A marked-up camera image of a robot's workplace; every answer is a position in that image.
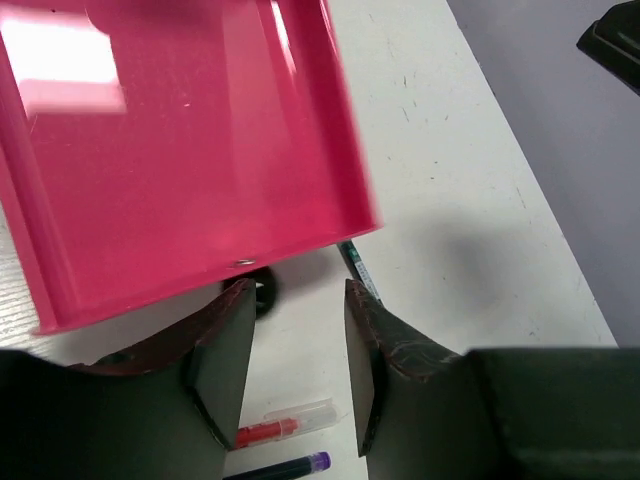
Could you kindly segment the purple pen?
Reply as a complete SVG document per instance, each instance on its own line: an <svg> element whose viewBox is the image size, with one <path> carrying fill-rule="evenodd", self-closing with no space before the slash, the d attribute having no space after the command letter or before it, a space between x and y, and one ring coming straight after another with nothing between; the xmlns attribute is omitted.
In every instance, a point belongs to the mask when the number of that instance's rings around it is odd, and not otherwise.
<svg viewBox="0 0 640 480"><path fill-rule="evenodd" d="M261 467L224 477L224 480L292 480L328 470L331 457L328 452L317 452L304 457Z"/></svg>

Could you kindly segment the pink drawer black knob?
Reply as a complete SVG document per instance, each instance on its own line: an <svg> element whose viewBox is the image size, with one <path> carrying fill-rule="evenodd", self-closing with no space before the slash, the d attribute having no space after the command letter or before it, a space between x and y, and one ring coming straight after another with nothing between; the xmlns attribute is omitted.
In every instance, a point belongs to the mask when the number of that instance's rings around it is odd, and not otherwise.
<svg viewBox="0 0 640 480"><path fill-rule="evenodd" d="M377 229L325 1L5 1L1 202L44 334Z"/></svg>

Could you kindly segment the red pen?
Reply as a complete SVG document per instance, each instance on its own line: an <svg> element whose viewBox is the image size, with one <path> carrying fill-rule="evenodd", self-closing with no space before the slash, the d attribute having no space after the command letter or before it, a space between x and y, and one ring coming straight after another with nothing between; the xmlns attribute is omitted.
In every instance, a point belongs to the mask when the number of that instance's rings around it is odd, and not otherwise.
<svg viewBox="0 0 640 480"><path fill-rule="evenodd" d="M266 414L263 421L238 430L234 445L240 450L264 443L323 430L335 425L339 412L332 399L325 399Z"/></svg>

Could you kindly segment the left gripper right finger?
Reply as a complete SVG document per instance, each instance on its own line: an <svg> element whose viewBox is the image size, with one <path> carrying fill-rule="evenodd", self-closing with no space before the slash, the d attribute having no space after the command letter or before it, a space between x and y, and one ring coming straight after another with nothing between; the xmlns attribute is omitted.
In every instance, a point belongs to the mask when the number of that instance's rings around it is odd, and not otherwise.
<svg viewBox="0 0 640 480"><path fill-rule="evenodd" d="M635 479L635 348L457 354L347 280L357 450L372 479Z"/></svg>

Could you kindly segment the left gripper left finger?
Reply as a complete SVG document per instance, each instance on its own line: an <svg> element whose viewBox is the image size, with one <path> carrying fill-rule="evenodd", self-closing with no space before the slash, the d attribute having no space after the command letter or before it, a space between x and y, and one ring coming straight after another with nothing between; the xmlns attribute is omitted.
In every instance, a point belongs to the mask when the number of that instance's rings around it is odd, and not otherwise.
<svg viewBox="0 0 640 480"><path fill-rule="evenodd" d="M91 364L1 354L5 479L218 479L234 447L256 321L242 280Z"/></svg>

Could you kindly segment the green pen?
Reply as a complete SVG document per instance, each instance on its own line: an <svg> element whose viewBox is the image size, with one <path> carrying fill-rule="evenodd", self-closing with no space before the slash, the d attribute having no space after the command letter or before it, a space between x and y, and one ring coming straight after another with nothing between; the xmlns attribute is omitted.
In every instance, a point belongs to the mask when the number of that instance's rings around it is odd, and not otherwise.
<svg viewBox="0 0 640 480"><path fill-rule="evenodd" d="M355 244L351 241L344 241L337 244L337 248L349 269L352 277L361 282L368 292L379 302L382 303L379 292L362 260Z"/></svg>

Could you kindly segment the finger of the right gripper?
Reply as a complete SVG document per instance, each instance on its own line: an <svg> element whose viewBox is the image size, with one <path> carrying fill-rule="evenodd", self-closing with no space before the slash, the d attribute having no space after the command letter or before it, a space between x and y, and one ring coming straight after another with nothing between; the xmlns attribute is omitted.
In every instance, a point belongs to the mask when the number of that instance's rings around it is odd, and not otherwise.
<svg viewBox="0 0 640 480"><path fill-rule="evenodd" d="M639 94L639 0L611 7L581 35L576 46Z"/></svg>

